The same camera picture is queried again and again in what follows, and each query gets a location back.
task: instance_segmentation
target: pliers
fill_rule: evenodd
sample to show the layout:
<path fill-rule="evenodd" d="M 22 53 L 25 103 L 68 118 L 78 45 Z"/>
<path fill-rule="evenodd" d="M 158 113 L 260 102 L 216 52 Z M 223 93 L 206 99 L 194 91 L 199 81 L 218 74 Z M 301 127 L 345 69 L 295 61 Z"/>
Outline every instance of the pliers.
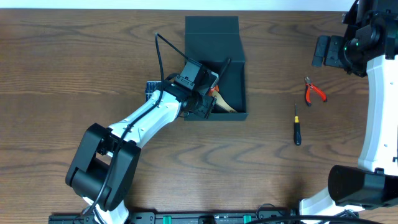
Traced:
<path fill-rule="evenodd" d="M 305 103 L 307 104 L 307 106 L 311 106 L 310 89 L 315 90 L 315 92 L 322 97 L 323 102 L 328 101 L 326 94 L 322 90 L 318 89 L 318 87 L 316 87 L 314 84 L 312 84 L 311 79 L 309 77 L 305 77 L 304 80 L 305 80 Z"/>

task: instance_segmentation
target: box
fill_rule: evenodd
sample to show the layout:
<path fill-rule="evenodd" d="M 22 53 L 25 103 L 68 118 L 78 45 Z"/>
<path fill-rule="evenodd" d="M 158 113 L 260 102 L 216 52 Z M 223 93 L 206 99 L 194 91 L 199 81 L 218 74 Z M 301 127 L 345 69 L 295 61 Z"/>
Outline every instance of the box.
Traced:
<path fill-rule="evenodd" d="M 185 54 L 218 73 L 223 62 L 231 63 L 221 77 L 218 87 L 225 102 L 238 113 L 228 113 L 215 105 L 208 119 L 185 113 L 186 121 L 243 121 L 247 118 L 244 83 L 243 46 L 239 36 L 237 16 L 185 18 Z"/>

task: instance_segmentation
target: wooden table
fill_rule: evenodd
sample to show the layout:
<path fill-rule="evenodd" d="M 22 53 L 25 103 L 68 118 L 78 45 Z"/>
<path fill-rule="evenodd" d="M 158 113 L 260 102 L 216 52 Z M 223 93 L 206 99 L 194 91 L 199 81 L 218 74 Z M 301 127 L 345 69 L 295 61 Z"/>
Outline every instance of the wooden table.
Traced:
<path fill-rule="evenodd" d="M 179 49 L 185 16 L 239 16 L 249 116 L 178 119 L 145 146 L 126 199 L 165 211 L 294 207 L 326 187 L 335 164 L 356 166 L 366 128 L 368 80 L 312 68 L 321 34 L 342 35 L 338 12 L 0 10 L 0 223 L 45 223 L 85 202 L 65 174 L 86 128 L 140 107 L 158 80 L 154 33 Z M 183 60 L 161 43 L 166 74 Z M 328 95 L 303 100 L 305 76 Z M 294 103 L 303 143 L 293 144 Z M 361 213 L 398 221 L 397 208 Z"/>

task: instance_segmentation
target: screwdriver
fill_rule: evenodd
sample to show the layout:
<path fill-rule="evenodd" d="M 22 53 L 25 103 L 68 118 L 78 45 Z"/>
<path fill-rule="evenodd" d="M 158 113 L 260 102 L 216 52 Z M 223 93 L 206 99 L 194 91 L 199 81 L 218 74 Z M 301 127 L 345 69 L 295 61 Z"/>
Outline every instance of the screwdriver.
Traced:
<path fill-rule="evenodd" d="M 294 144 L 296 146 L 301 145 L 301 132 L 300 132 L 300 122 L 299 116 L 297 116 L 297 104 L 294 104 Z"/>

